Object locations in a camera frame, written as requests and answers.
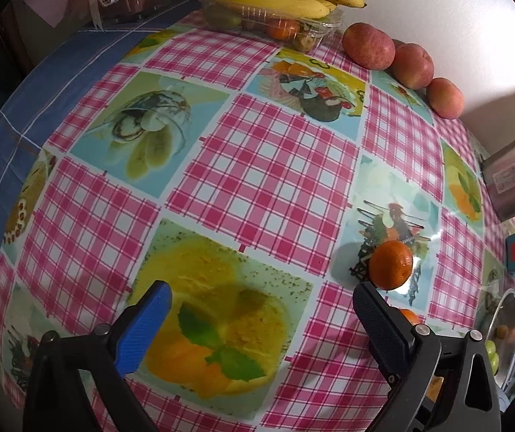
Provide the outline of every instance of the tangerine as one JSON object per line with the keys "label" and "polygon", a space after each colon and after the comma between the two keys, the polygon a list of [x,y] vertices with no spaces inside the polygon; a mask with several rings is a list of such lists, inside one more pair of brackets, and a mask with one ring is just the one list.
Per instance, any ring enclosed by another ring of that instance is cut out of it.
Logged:
{"label": "tangerine", "polygon": [[386,291],[403,285],[414,268],[414,254],[399,240],[378,245],[369,260],[369,279]]}
{"label": "tangerine", "polygon": [[301,31],[301,25],[293,19],[280,19],[276,22],[271,21],[267,26],[267,34],[272,39],[286,41]]}
{"label": "tangerine", "polygon": [[417,315],[415,315],[414,312],[412,312],[409,309],[399,309],[401,314],[407,319],[408,322],[411,323],[411,325],[419,325],[421,322],[418,319]]}

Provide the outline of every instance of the tablecloth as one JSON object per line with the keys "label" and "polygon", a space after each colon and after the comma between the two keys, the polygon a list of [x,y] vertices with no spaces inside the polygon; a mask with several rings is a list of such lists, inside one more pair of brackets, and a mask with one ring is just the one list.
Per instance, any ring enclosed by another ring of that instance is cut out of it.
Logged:
{"label": "tablecloth", "polygon": [[42,333],[166,279],[127,378],[161,430],[365,430],[389,390],[351,307],[375,245],[411,247],[383,296],[436,331],[511,284],[468,131],[339,36],[300,54],[212,33],[196,5],[80,31],[0,111],[0,382],[21,407]]}

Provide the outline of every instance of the red apple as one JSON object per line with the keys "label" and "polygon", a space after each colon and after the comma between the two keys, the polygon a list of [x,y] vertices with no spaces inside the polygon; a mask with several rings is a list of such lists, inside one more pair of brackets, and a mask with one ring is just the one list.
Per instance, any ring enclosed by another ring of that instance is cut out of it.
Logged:
{"label": "red apple", "polygon": [[427,86],[427,102],[435,113],[443,118],[458,118],[464,111],[463,93],[451,81],[436,77]]}
{"label": "red apple", "polygon": [[391,37],[370,24],[352,24],[345,30],[342,44],[349,58],[367,69],[389,68],[396,55]]}
{"label": "red apple", "polygon": [[402,44],[396,49],[392,71],[405,87],[421,89],[434,78],[434,62],[422,46]]}

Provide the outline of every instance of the clear plastic clamshell box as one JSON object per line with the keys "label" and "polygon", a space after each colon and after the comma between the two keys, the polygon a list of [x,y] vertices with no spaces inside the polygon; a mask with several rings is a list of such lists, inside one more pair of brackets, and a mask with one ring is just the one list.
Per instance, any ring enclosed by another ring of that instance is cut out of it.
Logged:
{"label": "clear plastic clamshell box", "polygon": [[321,19],[296,18],[279,11],[226,0],[200,0],[209,28],[251,39],[266,39],[301,52],[315,50],[342,25],[336,8]]}

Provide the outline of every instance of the screw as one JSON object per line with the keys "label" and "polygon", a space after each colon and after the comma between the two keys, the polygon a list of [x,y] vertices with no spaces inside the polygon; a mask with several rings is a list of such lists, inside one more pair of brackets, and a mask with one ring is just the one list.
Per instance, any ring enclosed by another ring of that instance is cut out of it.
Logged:
{"label": "screw", "polygon": [[97,336],[105,336],[109,333],[109,329],[111,326],[107,323],[100,323],[93,329],[93,333],[97,334]]}
{"label": "screw", "polygon": [[51,343],[58,336],[57,332],[54,330],[48,331],[41,337],[42,343]]}
{"label": "screw", "polygon": [[415,331],[417,334],[420,334],[421,336],[428,336],[429,333],[431,333],[431,330],[429,329],[429,327],[427,325],[423,325],[423,324],[416,325]]}
{"label": "screw", "polygon": [[483,334],[476,329],[471,330],[469,336],[471,336],[471,339],[474,341],[481,341],[483,339]]}

